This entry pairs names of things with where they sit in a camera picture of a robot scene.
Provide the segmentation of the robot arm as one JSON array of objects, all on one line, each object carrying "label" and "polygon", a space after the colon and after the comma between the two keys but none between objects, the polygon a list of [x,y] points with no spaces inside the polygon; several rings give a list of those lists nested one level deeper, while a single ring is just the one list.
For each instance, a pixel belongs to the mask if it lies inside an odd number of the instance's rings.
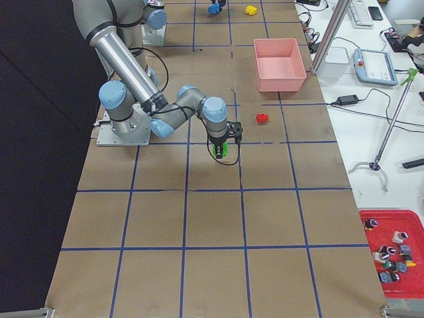
[{"label": "robot arm", "polygon": [[144,1],[144,10],[140,30],[143,44],[163,46],[166,36],[168,16],[163,1]]},{"label": "robot arm", "polygon": [[158,88],[155,72],[146,63],[142,25],[160,30],[167,23],[162,1],[74,1],[74,17],[82,36],[96,49],[109,79],[99,89],[108,120],[98,122],[101,146],[147,146],[150,135],[167,138],[192,116],[203,123],[209,151],[220,162],[227,140],[242,141],[240,122],[227,118],[227,105],[185,85],[174,103]]}]

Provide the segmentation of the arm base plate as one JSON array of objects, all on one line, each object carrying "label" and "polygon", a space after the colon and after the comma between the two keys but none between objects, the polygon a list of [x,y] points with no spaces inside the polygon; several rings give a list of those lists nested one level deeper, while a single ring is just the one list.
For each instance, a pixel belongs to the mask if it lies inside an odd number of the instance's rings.
[{"label": "arm base plate", "polygon": [[122,122],[112,121],[104,113],[97,135],[98,146],[148,146],[149,143],[150,117],[138,107]]},{"label": "arm base plate", "polygon": [[146,24],[140,26],[142,42],[145,46],[163,46],[165,43],[166,25],[155,30]]}]

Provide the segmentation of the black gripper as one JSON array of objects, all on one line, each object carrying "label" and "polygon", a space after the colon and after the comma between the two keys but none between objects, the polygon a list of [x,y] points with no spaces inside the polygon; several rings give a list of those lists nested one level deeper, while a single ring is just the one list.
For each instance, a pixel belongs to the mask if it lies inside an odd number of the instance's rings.
[{"label": "black gripper", "polygon": [[226,0],[212,0],[211,2],[213,5],[218,4],[220,7],[224,7],[227,3]]},{"label": "black gripper", "polygon": [[220,136],[220,137],[214,137],[214,136],[209,135],[209,140],[211,141],[212,144],[215,144],[214,145],[214,153],[215,153],[216,159],[222,159],[223,158],[223,145],[217,144],[217,143],[227,142],[227,135],[223,135],[223,136]]}]

